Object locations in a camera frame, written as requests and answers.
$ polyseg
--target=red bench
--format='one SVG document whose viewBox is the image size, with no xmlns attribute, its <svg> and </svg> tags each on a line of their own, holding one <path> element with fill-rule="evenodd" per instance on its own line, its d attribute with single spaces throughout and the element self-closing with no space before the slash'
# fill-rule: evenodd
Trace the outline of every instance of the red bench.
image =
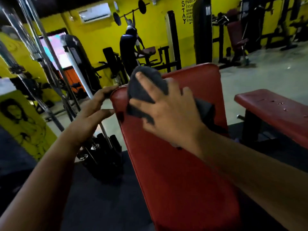
<svg viewBox="0 0 308 231">
<path fill-rule="evenodd" d="M 217 66 L 203 64 L 166 74 L 195 97 L 216 107 L 215 123 L 227 129 Z M 237 230 L 239 204 L 234 187 L 185 150 L 178 150 L 126 114 L 127 87 L 111 95 L 122 134 L 156 230 Z"/>
<path fill-rule="evenodd" d="M 246 109 L 244 142 L 257 140 L 263 120 L 308 148 L 308 106 L 267 89 L 238 94 L 234 100 Z"/>
</svg>

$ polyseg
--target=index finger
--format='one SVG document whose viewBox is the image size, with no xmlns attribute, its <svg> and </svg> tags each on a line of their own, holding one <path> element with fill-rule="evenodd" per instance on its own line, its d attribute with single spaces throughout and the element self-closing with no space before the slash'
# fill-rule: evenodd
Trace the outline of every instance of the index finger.
<svg viewBox="0 0 308 231">
<path fill-rule="evenodd" d="M 103 89 L 98 90 L 94 94 L 93 99 L 88 101 L 88 103 L 84 106 L 79 115 L 83 117 L 89 117 L 93 113 L 100 110 L 103 101 L 106 98 L 106 95 L 111 93 L 118 87 L 119 87 L 118 85 L 114 85 L 114 86 L 104 87 Z"/>
<path fill-rule="evenodd" d="M 141 84 L 141 86 L 144 88 L 144 90 L 149 94 L 149 96 L 154 100 L 154 102 L 160 100 L 162 97 L 164 97 L 164 93 L 156 87 L 153 82 L 148 79 L 146 76 L 144 76 L 143 73 L 138 72 L 136 73 L 136 78 Z"/>
</svg>

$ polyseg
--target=dark ceiling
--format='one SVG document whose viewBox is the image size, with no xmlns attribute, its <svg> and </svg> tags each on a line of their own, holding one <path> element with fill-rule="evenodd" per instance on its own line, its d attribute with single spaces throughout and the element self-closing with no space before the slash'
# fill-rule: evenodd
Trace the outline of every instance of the dark ceiling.
<svg viewBox="0 0 308 231">
<path fill-rule="evenodd" d="M 47 17 L 49 15 L 73 10 L 97 1 L 101 0 L 32 0 L 40 17 Z M 22 21 L 24 21 L 17 0 L 0 0 L 0 7 L 1 9 L 14 8 Z M 3 15 L 2 11 L 0 12 L 0 26 L 8 25 L 9 23 Z"/>
</svg>

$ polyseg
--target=black pants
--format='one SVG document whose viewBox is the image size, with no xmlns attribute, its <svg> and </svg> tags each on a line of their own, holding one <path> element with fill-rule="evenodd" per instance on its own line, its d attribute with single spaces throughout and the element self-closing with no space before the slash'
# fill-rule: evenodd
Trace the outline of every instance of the black pants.
<svg viewBox="0 0 308 231">
<path fill-rule="evenodd" d="M 126 73 L 130 77 L 133 73 L 133 70 L 138 66 L 137 59 L 131 59 L 131 60 L 123 60 L 123 65 L 125 67 Z"/>
</svg>

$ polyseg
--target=tv screen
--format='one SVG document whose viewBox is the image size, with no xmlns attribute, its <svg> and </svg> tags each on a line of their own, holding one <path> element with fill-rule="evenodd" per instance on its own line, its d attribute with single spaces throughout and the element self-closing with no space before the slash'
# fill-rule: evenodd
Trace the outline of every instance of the tv screen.
<svg viewBox="0 0 308 231">
<path fill-rule="evenodd" d="M 61 44 L 60 37 L 62 35 L 66 35 L 66 33 L 65 32 L 61 32 L 59 34 L 54 34 L 54 35 L 48 36 L 48 39 L 49 39 L 49 41 L 50 41 L 50 43 L 52 45 L 52 48 L 54 49 L 54 51 L 55 51 L 55 53 L 57 55 L 57 58 L 58 58 L 58 60 L 60 62 L 61 67 L 63 69 L 66 69 L 66 68 L 72 66 L 72 64 L 71 64 L 70 60 L 68 59 L 68 57 L 67 57 L 67 55 L 66 55 L 66 53 L 64 51 L 64 48 L 63 48 L 63 46 Z M 54 67 L 56 69 L 58 69 L 57 65 L 55 64 L 55 61 L 53 60 L 53 58 L 51 56 L 51 53 L 50 53 L 50 51 L 49 51 L 49 49 L 48 49 L 44 39 L 42 37 L 40 37 L 40 40 L 41 40 L 41 43 L 42 43 L 42 45 L 44 47 L 44 50 L 45 50 L 47 56 L 51 60 L 51 62 L 54 65 Z"/>
</svg>

